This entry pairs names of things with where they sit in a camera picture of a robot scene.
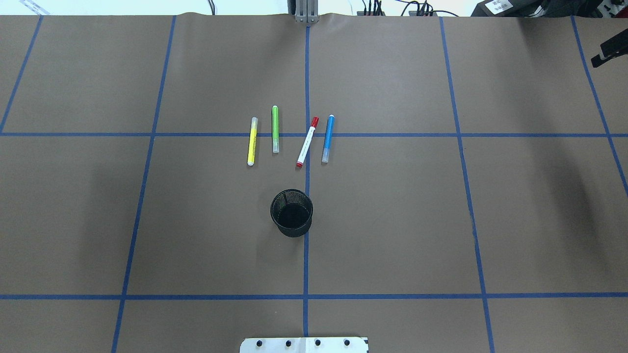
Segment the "aluminium frame post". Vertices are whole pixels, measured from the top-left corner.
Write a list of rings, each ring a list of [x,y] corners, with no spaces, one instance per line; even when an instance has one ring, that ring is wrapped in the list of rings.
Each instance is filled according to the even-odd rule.
[[[318,0],[288,0],[288,11],[297,23],[314,24],[319,21]]]

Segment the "blue highlighter pen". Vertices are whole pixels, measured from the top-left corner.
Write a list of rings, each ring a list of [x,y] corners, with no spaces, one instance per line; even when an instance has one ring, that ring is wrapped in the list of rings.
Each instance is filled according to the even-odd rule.
[[[323,164],[327,164],[330,159],[335,120],[336,120],[336,117],[334,115],[328,116],[327,126],[325,130],[323,150],[321,153],[321,163]]]

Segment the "green highlighter pen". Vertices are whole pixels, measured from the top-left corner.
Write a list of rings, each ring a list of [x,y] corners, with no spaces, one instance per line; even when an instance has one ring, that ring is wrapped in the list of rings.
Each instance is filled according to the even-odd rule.
[[[280,110],[277,105],[271,109],[273,153],[280,152]]]

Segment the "red and white marker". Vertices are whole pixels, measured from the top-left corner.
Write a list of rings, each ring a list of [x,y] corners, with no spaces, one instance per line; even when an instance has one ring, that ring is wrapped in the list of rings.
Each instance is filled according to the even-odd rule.
[[[314,118],[312,118],[312,122],[308,128],[303,145],[301,146],[300,154],[298,155],[298,158],[296,160],[296,167],[299,169],[302,168],[305,163],[305,159],[307,158],[312,138],[314,137],[314,132],[316,130],[319,120],[320,118],[318,116],[314,116]]]

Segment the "yellow highlighter pen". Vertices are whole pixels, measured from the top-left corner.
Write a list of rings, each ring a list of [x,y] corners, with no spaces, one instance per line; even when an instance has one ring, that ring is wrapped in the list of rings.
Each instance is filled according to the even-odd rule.
[[[248,149],[247,149],[247,167],[253,167],[255,163],[256,144],[257,144],[257,136],[258,136],[258,123],[259,123],[259,120],[257,117],[251,118],[249,143],[248,143]]]

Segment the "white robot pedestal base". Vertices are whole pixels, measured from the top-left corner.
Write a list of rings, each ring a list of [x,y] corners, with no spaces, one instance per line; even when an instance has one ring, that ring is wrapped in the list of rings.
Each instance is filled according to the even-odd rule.
[[[368,353],[363,337],[276,337],[244,339],[240,353]]]

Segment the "black mesh pen cup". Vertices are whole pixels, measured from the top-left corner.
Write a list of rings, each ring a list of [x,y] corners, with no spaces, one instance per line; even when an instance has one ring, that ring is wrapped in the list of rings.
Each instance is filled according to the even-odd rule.
[[[286,237],[307,234],[312,225],[314,208],[310,197],[297,189],[279,192],[271,202],[270,215],[278,230]]]

